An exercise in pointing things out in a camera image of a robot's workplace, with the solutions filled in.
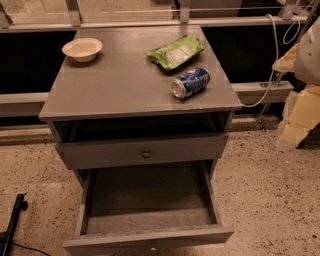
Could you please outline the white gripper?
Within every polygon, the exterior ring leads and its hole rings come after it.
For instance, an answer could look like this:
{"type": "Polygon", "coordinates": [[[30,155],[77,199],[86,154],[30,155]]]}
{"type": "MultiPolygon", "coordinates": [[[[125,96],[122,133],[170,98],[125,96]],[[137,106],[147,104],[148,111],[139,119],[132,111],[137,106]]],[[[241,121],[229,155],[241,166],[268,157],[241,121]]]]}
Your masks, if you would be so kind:
{"type": "Polygon", "coordinates": [[[288,151],[297,147],[320,124],[320,17],[298,45],[275,61],[272,69],[281,73],[294,72],[300,81],[313,84],[299,93],[290,92],[286,99],[275,145],[279,151],[288,151]]]}

